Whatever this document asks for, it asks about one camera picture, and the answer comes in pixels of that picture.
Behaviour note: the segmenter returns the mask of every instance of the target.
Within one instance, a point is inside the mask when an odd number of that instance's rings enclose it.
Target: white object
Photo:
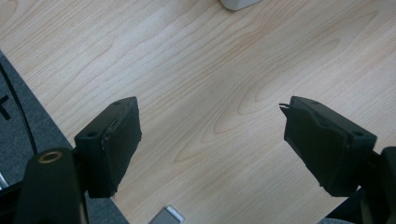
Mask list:
[[[220,0],[220,2],[230,10],[239,10],[243,7],[248,7],[261,0]]]

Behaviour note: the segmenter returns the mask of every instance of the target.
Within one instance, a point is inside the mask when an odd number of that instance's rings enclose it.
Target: metal object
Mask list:
[[[182,224],[185,218],[171,205],[161,210],[149,224]]]
[[[0,172],[0,189],[5,189],[6,187],[8,187],[8,182]]]
[[[62,157],[62,152],[60,151],[51,151],[47,152],[44,155],[38,158],[38,162],[40,163],[50,163],[53,161],[57,161]]]

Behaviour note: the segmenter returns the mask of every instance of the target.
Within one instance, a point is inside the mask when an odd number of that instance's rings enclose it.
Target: light wood grain surface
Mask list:
[[[283,141],[278,103],[331,107],[396,145],[396,1],[0,0],[0,49],[74,135],[137,96],[143,140],[114,202],[131,223],[316,223],[343,199]]]

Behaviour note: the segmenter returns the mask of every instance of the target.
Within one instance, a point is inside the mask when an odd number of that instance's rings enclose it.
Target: black plastic part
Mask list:
[[[380,161],[379,172],[389,206],[388,223],[396,223],[396,147],[386,147]]]
[[[141,137],[135,97],[111,104],[76,135],[76,155],[91,198],[117,192]]]
[[[87,223],[72,152],[53,148],[29,160],[15,223]]]
[[[22,182],[0,190],[0,223],[13,223],[17,201],[20,198]]]
[[[353,195],[359,183],[352,176],[371,156],[376,136],[313,100],[293,96],[280,108],[287,117],[285,141],[319,184],[335,197]]]

